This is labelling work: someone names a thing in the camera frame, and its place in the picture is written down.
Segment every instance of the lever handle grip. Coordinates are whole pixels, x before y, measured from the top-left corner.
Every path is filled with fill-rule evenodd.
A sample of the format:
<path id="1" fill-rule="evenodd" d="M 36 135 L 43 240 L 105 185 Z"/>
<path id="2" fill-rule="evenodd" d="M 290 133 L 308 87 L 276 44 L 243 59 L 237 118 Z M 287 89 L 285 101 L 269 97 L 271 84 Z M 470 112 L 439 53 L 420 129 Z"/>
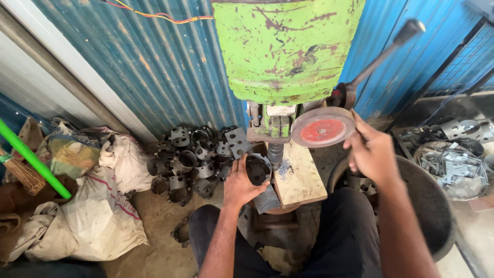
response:
<path id="1" fill-rule="evenodd" d="M 416 34 L 423 32 L 425 32 L 425 26 L 420 20 L 415 18 L 409 19 L 398 31 L 398 34 L 396 34 L 395 38 L 393 39 L 393 43 L 401 46 Z"/>

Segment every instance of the broom bristles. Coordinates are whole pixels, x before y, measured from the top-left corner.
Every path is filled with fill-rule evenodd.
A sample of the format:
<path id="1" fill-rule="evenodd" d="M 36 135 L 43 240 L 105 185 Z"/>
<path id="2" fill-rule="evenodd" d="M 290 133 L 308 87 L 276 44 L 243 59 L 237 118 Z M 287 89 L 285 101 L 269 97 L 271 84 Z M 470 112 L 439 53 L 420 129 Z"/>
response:
<path id="1" fill-rule="evenodd" d="M 0 147 L 0 155 L 7 152 Z M 22 183 L 30 195 L 36 195 L 46 184 L 43 176 L 21 162 L 10 159 L 4 163 L 5 167 Z"/>

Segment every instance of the green drill press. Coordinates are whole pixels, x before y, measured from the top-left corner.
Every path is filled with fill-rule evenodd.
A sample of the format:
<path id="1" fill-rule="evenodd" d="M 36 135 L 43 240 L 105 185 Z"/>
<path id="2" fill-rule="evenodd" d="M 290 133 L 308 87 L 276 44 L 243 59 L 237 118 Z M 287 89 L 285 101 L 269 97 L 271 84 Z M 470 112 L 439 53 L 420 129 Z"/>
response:
<path id="1" fill-rule="evenodd" d="M 213 0 L 211 5 L 230 88 L 247 101 L 252 117 L 247 139 L 270 143 L 268 155 L 290 139 L 307 147 L 345 140 L 355 129 L 349 109 L 357 85 L 425 31 L 418 20 L 407 21 L 389 48 L 352 82 L 333 90 L 365 1 Z"/>

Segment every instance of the white sack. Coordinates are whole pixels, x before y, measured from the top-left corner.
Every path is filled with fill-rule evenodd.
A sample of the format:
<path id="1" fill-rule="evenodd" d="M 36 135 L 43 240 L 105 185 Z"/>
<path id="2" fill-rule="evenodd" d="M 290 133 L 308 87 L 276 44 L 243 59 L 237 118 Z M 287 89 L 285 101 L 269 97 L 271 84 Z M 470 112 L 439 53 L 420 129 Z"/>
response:
<path id="1" fill-rule="evenodd" d="M 9 260 L 14 261 L 24 252 L 29 259 L 56 261 L 72 255 L 78 248 L 58 204 L 46 202 L 36 208 L 23 226 L 23 233 Z"/>
<path id="2" fill-rule="evenodd" d="M 137 211 L 127 197 L 116 192 L 115 179 L 112 169 L 96 165 L 77 179 L 79 191 L 61 206 L 79 243 L 71 257 L 110 261 L 140 244 L 148 244 Z"/>
<path id="3" fill-rule="evenodd" d="M 116 134 L 112 145 L 106 141 L 101 147 L 99 164 L 115 170 L 117 189 L 126 194 L 133 189 L 137 192 L 151 189 L 149 159 L 134 138 Z"/>

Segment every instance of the pulley wheel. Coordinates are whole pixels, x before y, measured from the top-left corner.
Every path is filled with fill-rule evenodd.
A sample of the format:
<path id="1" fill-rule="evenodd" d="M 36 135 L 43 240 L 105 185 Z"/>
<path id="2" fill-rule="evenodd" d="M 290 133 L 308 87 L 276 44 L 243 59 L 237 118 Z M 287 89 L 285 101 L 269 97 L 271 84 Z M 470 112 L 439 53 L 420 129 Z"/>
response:
<path id="1" fill-rule="evenodd" d="M 352 112 L 340 107 L 321 107 L 300 115 L 291 125 L 295 143 L 311 148 L 339 143 L 355 130 Z"/>

